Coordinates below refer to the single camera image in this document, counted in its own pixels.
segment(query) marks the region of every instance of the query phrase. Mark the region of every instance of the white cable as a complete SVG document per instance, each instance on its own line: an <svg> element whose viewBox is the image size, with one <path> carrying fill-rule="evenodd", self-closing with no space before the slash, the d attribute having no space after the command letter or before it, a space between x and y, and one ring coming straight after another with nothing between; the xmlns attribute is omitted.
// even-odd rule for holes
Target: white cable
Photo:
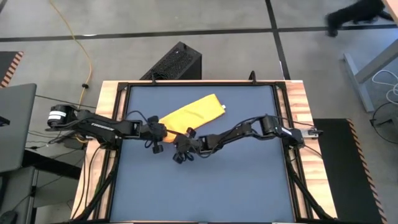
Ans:
<svg viewBox="0 0 398 224"><path fill-rule="evenodd" d="M390 92L393 92L393 94L395 94L395 96L398 96L398 83L395 84L395 85L393 85L393 84L390 84L390 83L384 83L384 82L377 82L377 81L374 81L374 78L375 78L378 74L380 74L380 73L382 73L382 72L387 72L388 74L391 74L392 76L394 76L394 77L397 79L397 82L398 82L398 76L397 76L396 74L394 74L394 73L388 71L388 70L380 70L380 71L378 71L376 74L373 75L373 77L372 77L372 82L377 83L377 84L382 84L382 85L393 86L392 89L389 90L389 91L386 93L386 98L387 98L387 100L388 100L390 103L393 103L393 104L395 104L395 105L398 105L398 103L392 101L392 100L388 97L388 94L389 94Z"/></svg>

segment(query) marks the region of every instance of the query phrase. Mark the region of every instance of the black floor stripe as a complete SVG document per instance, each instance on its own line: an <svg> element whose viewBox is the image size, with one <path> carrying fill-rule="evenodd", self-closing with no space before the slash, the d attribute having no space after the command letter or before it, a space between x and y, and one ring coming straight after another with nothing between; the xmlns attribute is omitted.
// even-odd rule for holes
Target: black floor stripe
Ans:
<svg viewBox="0 0 398 224"><path fill-rule="evenodd" d="M2 0L1 1L1 3L0 3L0 13L1 13L2 9L4 9L4 6L6 5L7 1L8 0Z"/></svg>
<svg viewBox="0 0 398 224"><path fill-rule="evenodd" d="M395 29L394 24L388 25L364 25L346 26L341 30L364 30L364 29ZM311 32L324 31L326 27L291 27L291 28L258 28L258 29L219 29L219 30L188 30L188 31L166 31L166 32L141 32L125 34L98 34L98 35L76 35L78 40L97 40L97 39L118 39L136 37L169 37L182 35L212 35L212 34L261 34L270 32ZM52 40L72 40L69 35L47 36L47 37L0 37L0 42L31 42L31 41L52 41Z"/></svg>
<svg viewBox="0 0 398 224"><path fill-rule="evenodd" d="M7 84L9 83L4 77L7 76L7 78L10 79L7 72L9 72L11 63L13 63L17 53L18 52L0 52L0 83L1 81L5 81Z"/></svg>
<svg viewBox="0 0 398 224"><path fill-rule="evenodd" d="M258 34L272 32L271 28L263 29L220 29L220 30L189 30L189 31L167 31L167 32L142 32L127 34L98 34L98 35L76 35L78 40L95 39L118 39L136 37L168 37L181 35L211 35L211 34ZM72 40L71 36L53 37L5 37L0 38L0 42L22 42L22 41L50 41L50 40Z"/></svg>
<svg viewBox="0 0 398 224"><path fill-rule="evenodd" d="M383 25L358 25L358 26L343 26L339 30L376 30L376 29L395 29L395 24ZM326 27L291 27L278 28L278 32L311 32L311 31L325 31Z"/></svg>
<svg viewBox="0 0 398 224"><path fill-rule="evenodd" d="M274 35L276 50L278 53L282 73L286 80L290 80L291 78L290 78L290 74L289 74L289 69L287 69L285 53L284 53L284 50L282 47L282 41L280 41L279 31L278 31L278 27L276 24L274 10L272 9L271 0L265 0L265 1L266 1L266 5L267 5L268 16L269 16L269 20L271 22L272 34Z"/></svg>

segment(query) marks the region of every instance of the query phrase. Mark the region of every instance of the gray floor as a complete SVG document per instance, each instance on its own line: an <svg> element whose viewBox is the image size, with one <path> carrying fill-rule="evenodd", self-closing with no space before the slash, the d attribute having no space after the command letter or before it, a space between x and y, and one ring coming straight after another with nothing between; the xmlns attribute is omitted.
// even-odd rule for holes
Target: gray floor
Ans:
<svg viewBox="0 0 398 224"><path fill-rule="evenodd" d="M353 0L271 2L279 27L314 27L323 25L326 13L347 6ZM55 0L55 3L79 35L271 26L263 0ZM379 20L376 24L391 22ZM0 38L68 35L67 28L47 0L8 1L0 13L0 30ZM349 52L361 68L397 36L397 29L340 31L335 39L326 37L324 32L280 34L290 76L304 80L313 117L354 121L390 223L398 223L398 147L383 141L374 132L369 123L371 115L364 112L340 59L343 52ZM94 63L93 80L84 104L96 105L103 80L140 78L178 41L203 54L203 79L247 79L251 70L255 70L260 79L283 79L272 33L84 40L82 44ZM34 82L38 94L78 101L80 84L86 79L88 66L73 41L3 42L0 50L25 53L11 85ZM387 68L397 73L398 62L392 62ZM385 74L380 78L396 83ZM373 83L367 85L376 106L386 102L384 95L389 88ZM36 99L31 130L46 128L49 108L56 103ZM395 106L386 109L397 110ZM32 136L29 139L43 141ZM39 150L46 156L68 151L62 146ZM81 153L71 154L63 160L74 163L81 156ZM52 178L41 174L41 183ZM70 200L74 198L77 182L62 179L50 186L39 193L51 200L37 203L55 205L40 208L37 223L60 222L70 216L67 202L72 204Z"/></svg>

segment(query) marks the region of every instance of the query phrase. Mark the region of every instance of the black cable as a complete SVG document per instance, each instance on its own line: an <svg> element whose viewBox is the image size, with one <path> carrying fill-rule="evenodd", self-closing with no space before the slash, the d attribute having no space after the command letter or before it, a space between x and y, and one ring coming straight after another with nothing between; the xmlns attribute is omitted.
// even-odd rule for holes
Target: black cable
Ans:
<svg viewBox="0 0 398 224"><path fill-rule="evenodd" d="M55 139L49 140L49 144L54 144L54 143L58 140L58 138L60 137L61 132L62 132L62 131L58 132L57 137L55 137Z"/></svg>
<svg viewBox="0 0 398 224"><path fill-rule="evenodd" d="M36 133L36 134L41 134L41 135L44 135L44 136L55 135L55 133L41 133L40 131L34 131L34 130L29 130L29 132Z"/></svg>
<svg viewBox="0 0 398 224"><path fill-rule="evenodd" d="M70 136L68 136L68 134L65 134L63 136L57 136L56 138L49 140L49 144L55 144L60 138L75 139L75 138L71 138Z"/></svg>
<svg viewBox="0 0 398 224"><path fill-rule="evenodd" d="M171 78L168 75L164 74L164 73L152 71L151 72L151 79L152 79L152 81L154 81L154 80L169 80Z"/></svg>
<svg viewBox="0 0 398 224"><path fill-rule="evenodd" d="M80 123L80 122L83 122L83 121L86 120L86 119L88 119L88 118L81 119L81 120L76 120L76 121L72 121L72 122L67 123L67 124L57 124L57 128L69 128L69 127L72 127L72 126L75 125L75 124L78 124L78 123Z"/></svg>
<svg viewBox="0 0 398 224"><path fill-rule="evenodd" d="M287 155L285 155L286 160L287 160L287 158L290 158L289 152L290 152L291 149L293 149L293 152L294 152L294 147L289 147L289 149L286 151ZM290 161L290 163L292 163L294 160L296 160L297 157L298 157L298 156L295 156L295 157Z"/></svg>
<svg viewBox="0 0 398 224"><path fill-rule="evenodd" d="M144 147L147 149L147 148L149 148L153 143L154 143L153 141L146 140L146 141L145 141L145 144L144 144Z"/></svg>
<svg viewBox="0 0 398 224"><path fill-rule="evenodd" d="M101 146L98 146L98 148L95 150L93 157L91 158L90 164L88 165L88 177L87 177L87 190L86 190L86 200L85 200L85 207L87 206L87 198L88 198L88 189L90 189L90 173L91 173L91 166L94 161L95 155L99 151Z"/></svg>
<svg viewBox="0 0 398 224"><path fill-rule="evenodd" d="M43 146L30 146L30 147L25 146L25 149L38 150L38 149L46 147L46 146L47 146L46 144Z"/></svg>
<svg viewBox="0 0 398 224"><path fill-rule="evenodd" d="M72 171L73 168L75 168L75 166L84 158L84 156L83 156L81 159L79 159L79 161L77 161L77 163L75 163L75 164L73 165L73 167L71 167L71 169L68 169L67 172L63 173L63 175L61 175L60 177L58 177L58 178L56 178L56 179L54 179L54 180L52 180L52 181L50 181L50 182L48 182L48 183L46 183L46 184L44 184L44 185L41 185L40 187L37 187L37 188L36 188L35 190L33 190L30 194L26 195L22 200L20 200L20 201L14 206L14 208L12 209L12 211L14 211L14 210L18 207L18 205L20 205L25 199L27 199L28 197L30 197L32 194L36 193L39 189L41 189L41 188L43 188L43 187L45 187L45 186L47 186L47 185L50 185L50 184L54 183L55 181L57 181L57 180L61 179L62 177L64 177L65 174L67 174L67 173L69 173L70 171Z"/></svg>
<svg viewBox="0 0 398 224"><path fill-rule="evenodd" d="M72 219L74 219L77 211L80 208L81 202L83 201L83 195L85 192L85 187L86 187L86 159L83 161L83 190L81 191L81 195L80 195L80 200L79 200L79 204L77 205L77 208L75 210L75 213L72 215Z"/></svg>
<svg viewBox="0 0 398 224"><path fill-rule="evenodd" d="M49 143L49 142L45 142L45 141L26 141L26 143Z"/></svg>
<svg viewBox="0 0 398 224"><path fill-rule="evenodd" d="M280 117L280 116L272 116L272 115L268 115L268 116L271 116L271 117L274 117L274 118L285 119L285 120L287 120L287 121L291 121L291 122L296 123L296 124L307 125L307 126L309 126L309 127L313 127L313 128L314 128L314 125L312 125L312 124L306 124L306 123L303 123L303 122L294 121L294 120L292 120L292 119L288 119L288 118L284 118L284 117Z"/></svg>
<svg viewBox="0 0 398 224"><path fill-rule="evenodd" d="M317 214L319 219L327 219L327 220L333 219L322 209L322 207L318 204L318 202L314 199L314 197L308 191L306 186L300 180L299 175L296 173L296 171L294 171L292 163L288 161L286 165L287 165L288 176L294 181L296 186L300 189L304 198L308 200L310 206L313 208L313 211Z"/></svg>
<svg viewBox="0 0 398 224"><path fill-rule="evenodd" d="M315 154L318 154L318 156L321 157L321 159L322 159L322 154L320 154L318 151L316 151L315 149L311 148L311 147L308 146L308 145L304 145L304 147L310 149L310 150L313 151Z"/></svg>
<svg viewBox="0 0 398 224"><path fill-rule="evenodd" d="M245 120L239 122L239 123L236 124L235 126L233 126L233 128L231 128L231 129L229 130L229 132L228 132L227 134L225 134L225 135L217 142L216 146L213 147L213 148L211 149L211 152L210 152L209 154L203 156L203 155L202 155L200 152L198 152L198 151L197 151L196 153L197 153L198 156L201 157L202 159L209 158L209 157L214 153L215 149L218 147L218 145L221 143L221 141L222 141L226 136L228 136L229 134L231 134L231 133L234 131L235 128L237 128L239 125L242 125L242 124L245 123L246 121L253 120L253 121L252 121L252 123L253 123L255 120L257 120L257 119L259 119L259 118L261 118L261 117L262 117L262 116L256 116L256 117L248 118L248 119L245 119Z"/></svg>
<svg viewBox="0 0 398 224"><path fill-rule="evenodd" d="M33 136L42 137L42 138L50 138L50 139L54 138L54 136L45 136L45 135L41 135L41 134L35 134L35 133L30 132L30 131L28 131L28 134L31 134Z"/></svg>
<svg viewBox="0 0 398 224"><path fill-rule="evenodd" d="M84 211L77 216L76 218L72 219L69 221L69 223L73 221L80 221L80 220L87 220L87 218L90 216L91 212L94 210L96 204L102 199L102 196L105 192L105 190L108 188L108 185L114 180L116 176L116 168L118 167L119 164L119 155L118 152L116 151L115 155L115 161L113 162L112 168L108 173L108 176L105 178L105 181L103 184L96 190L93 198L91 199L91 202L88 204L87 207L85 207Z"/></svg>
<svg viewBox="0 0 398 224"><path fill-rule="evenodd" d="M69 202L69 201L67 201L68 208L70 209L70 211L72 211L72 208L71 208L71 206L69 205L68 202Z"/></svg>
<svg viewBox="0 0 398 224"><path fill-rule="evenodd" d="M59 101L59 102L62 102L62 103L69 103L69 104L71 104L71 105L84 106L84 107L88 107L88 108L94 108L94 109L96 109L96 107L95 107L95 106L79 105L78 103L72 103L72 102L65 101L65 100L58 100L58 99L51 98L51 97L47 97L47 96L40 96L40 95L35 95L35 96L36 96L36 97L39 97L39 98L48 99L48 100Z"/></svg>
<svg viewBox="0 0 398 224"><path fill-rule="evenodd" d="M130 114L132 114L132 113L139 113L139 114L141 115L141 117L144 119L144 121L148 124L147 118L146 118L140 111L137 111L137 110L128 112L128 113L126 114L126 117L128 117L128 116L129 116Z"/></svg>
<svg viewBox="0 0 398 224"><path fill-rule="evenodd" d="M308 145L304 145L304 147L310 149L311 151L313 151L314 153L316 153L316 154L317 154L319 157L321 157L321 159L322 159L322 155L321 155L318 151L316 151L315 149L311 148L311 147L308 146ZM293 161L296 160L296 159L297 159L297 156L294 157L294 159L292 159L291 162L293 162Z"/></svg>
<svg viewBox="0 0 398 224"><path fill-rule="evenodd" d="M380 105L380 106L374 111L373 116L372 116L372 120L371 120L371 124L372 124L372 127L373 127L374 131L376 132L376 134L377 134L380 138L382 138L383 140L385 140L385 141L387 141L387 142L389 142L389 143L398 144L398 142L394 142L394 141L388 140L388 139L386 139L385 137L383 137L383 136L379 133L379 131L376 129L376 126L374 125L374 121L375 121L374 117L376 116L376 113L379 111L380 108L382 108L383 106L389 105L389 104L391 104L391 102L384 103L384 104Z"/></svg>

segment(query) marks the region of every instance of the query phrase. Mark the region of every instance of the desk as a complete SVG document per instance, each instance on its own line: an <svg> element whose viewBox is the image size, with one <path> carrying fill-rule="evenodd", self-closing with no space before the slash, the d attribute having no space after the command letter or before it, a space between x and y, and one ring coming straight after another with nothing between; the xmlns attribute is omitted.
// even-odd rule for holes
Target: desk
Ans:
<svg viewBox="0 0 398 224"><path fill-rule="evenodd" d="M34 166L39 170L78 179L79 167L25 150L35 93L36 84L33 83L0 88L0 116L10 121L9 126L0 128L0 173Z"/></svg>
<svg viewBox="0 0 398 224"><path fill-rule="evenodd" d="M120 102L118 104L118 108L114 108L115 106L115 100L116 100L116 95L118 91L118 85L119 83L150 83L150 81L105 81L103 82L102 88L101 88L101 93L99 94L99 100L98 100L98 105L96 109L96 113L100 114L102 116L106 116L109 118L112 118L114 111L117 111L117 116L116 119L121 119L122 118L122 111L123 111L123 106L124 106L124 100L126 97L126 91L122 90L121 96L120 96ZM163 82L168 82L168 83L191 83L191 82L212 82L212 83L249 83L251 81L249 80L225 80L225 81L220 81L220 80L212 80L212 81L206 81L206 80L165 80L165 81L158 81L159 83ZM286 88L287 88L287 96L289 98L289 104L290 104L290 110L292 112L292 116L295 121L300 121L308 124L312 124L312 116L310 112L310 108L308 105L307 101L307 96L305 94L305 89L302 81L286 81L285 82ZM285 110L285 105L283 104L282 100L282 91L278 91L278 95L280 98L281 102L281 109L282 109L282 115L286 116L286 110ZM295 128L304 128L305 126L301 126L299 124L295 124ZM314 148L315 150L320 152L320 148L318 145L317 140L306 140L305 141L306 145ZM86 164L89 164L91 161L91 158L93 157L93 154L98 147L98 143L96 141L92 141L88 144L87 152L86 152ZM83 175L80 175L80 181L78 184L77 192L76 192L76 197L75 197L75 203L73 205L73 210L72 214L75 213L75 210L77 209L78 203L80 201L80 197L83 194L83 201L85 201L86 197L88 201L90 201L95 193L95 187L97 186L97 183L99 181L99 177L101 175L101 171L103 168L104 164L104 155L105 151L99 151L97 152L95 158L93 158L93 164L91 167L91 175L90 175L90 180L88 180L88 175L86 175L86 180L85 182L90 183L90 188L88 189L88 194L86 194L86 189L83 191ZM330 188L328 185L328 180L326 176L326 171L323 166L322 160L315 155L314 153L306 150L306 149L301 149L300 151L300 156L302 158L302 166L303 166L303 171L305 175L305 180L307 183L307 187L309 191L312 193L312 195L315 197L315 199L318 201L318 203L324 208L324 210L329 213L331 216L335 217L336 216L336 211L335 207L333 204L333 199L331 197L330 193ZM109 171L112 165L112 159L109 161L107 170ZM300 214L301 217L306 217L306 210L305 210L305 204L303 201L303 197L297 189L298 193L298 203L300 207ZM109 191L107 190L105 194L103 195L103 199L99 208L99 214L98 218L104 218L106 217L106 205L108 203L108 198L109 198ZM80 206L78 208L77 214L80 214L83 211L84 207Z"/></svg>
<svg viewBox="0 0 398 224"><path fill-rule="evenodd" d="M394 21L398 23L398 2L395 0L383 0L383 2L388 8ZM374 111L371 98L364 82L369 80L374 74L376 74L376 72L382 70L386 65L398 57L398 40L395 40L390 46L388 46L388 48L383 50L361 70L356 68L354 60L350 54L344 53L343 57L346 62L348 76L354 85L354 89L358 92L366 112Z"/></svg>
<svg viewBox="0 0 398 224"><path fill-rule="evenodd" d="M19 202L15 209L18 213L17 224L31 223L34 219L34 194L32 188L36 187L37 171L33 167L27 167L19 170L10 171L8 176L6 194L1 205L0 215L6 211L12 210Z"/></svg>

